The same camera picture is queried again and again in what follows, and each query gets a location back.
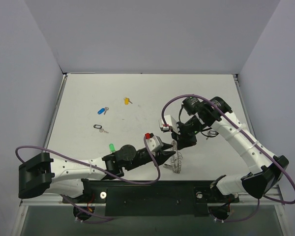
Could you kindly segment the metal key organizer disc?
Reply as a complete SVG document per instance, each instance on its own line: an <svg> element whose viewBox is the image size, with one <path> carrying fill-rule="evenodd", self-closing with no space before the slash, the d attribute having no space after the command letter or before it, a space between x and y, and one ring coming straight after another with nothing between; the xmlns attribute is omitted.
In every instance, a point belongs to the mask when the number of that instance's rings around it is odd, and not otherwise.
<svg viewBox="0 0 295 236"><path fill-rule="evenodd" d="M181 172L183 156L177 148L177 142L172 141L171 144L172 144L171 151L175 152L175 154L170 158L171 170L173 173L179 174Z"/></svg>

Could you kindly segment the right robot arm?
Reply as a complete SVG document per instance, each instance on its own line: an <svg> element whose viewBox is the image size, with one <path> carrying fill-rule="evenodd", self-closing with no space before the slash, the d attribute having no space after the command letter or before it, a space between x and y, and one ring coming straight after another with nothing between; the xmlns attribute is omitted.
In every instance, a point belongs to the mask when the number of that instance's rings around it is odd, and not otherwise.
<svg viewBox="0 0 295 236"><path fill-rule="evenodd" d="M219 108L218 111L195 97L183 100L182 108L191 118L186 123L177 122L178 132L172 133L177 148L181 150L194 146L197 143L196 135L211 128L232 146L250 171L246 175L219 177L211 184L211 198L221 201L229 194L248 193L260 199L282 177L281 170L267 157L273 158L283 169L287 168L288 159L282 155L277 157L262 146L222 98L216 96L211 102Z"/></svg>

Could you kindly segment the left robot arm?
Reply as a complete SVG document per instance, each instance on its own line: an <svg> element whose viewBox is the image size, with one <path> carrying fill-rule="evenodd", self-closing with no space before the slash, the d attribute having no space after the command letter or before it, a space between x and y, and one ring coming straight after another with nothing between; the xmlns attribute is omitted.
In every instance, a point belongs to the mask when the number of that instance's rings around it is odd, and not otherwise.
<svg viewBox="0 0 295 236"><path fill-rule="evenodd" d="M31 199L43 193L54 193L84 203L90 199L91 189L83 179L120 179L124 170L131 171L149 162L159 167L175 154L171 148L171 144L151 141L139 150L124 145L104 157L76 161L53 158L51 151L42 152L19 166L18 197Z"/></svg>

